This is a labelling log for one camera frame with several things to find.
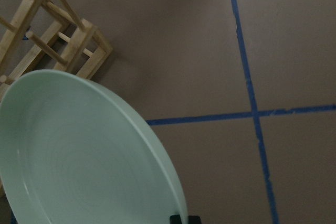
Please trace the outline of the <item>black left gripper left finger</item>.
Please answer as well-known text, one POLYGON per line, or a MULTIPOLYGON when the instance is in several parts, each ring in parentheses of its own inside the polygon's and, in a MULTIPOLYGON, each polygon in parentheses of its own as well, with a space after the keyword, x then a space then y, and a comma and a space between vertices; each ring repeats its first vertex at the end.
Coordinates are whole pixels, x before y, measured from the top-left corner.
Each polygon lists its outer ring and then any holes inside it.
POLYGON ((172 215, 169 218, 170 224, 182 224, 182 219, 180 215, 172 215))

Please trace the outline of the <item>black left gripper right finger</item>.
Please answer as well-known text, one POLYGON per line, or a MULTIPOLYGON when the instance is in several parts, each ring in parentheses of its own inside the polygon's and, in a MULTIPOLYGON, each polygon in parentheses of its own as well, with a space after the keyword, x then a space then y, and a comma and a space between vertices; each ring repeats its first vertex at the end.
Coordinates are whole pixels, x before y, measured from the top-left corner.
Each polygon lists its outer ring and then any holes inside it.
POLYGON ((188 216, 188 224, 201 224, 200 216, 188 216))

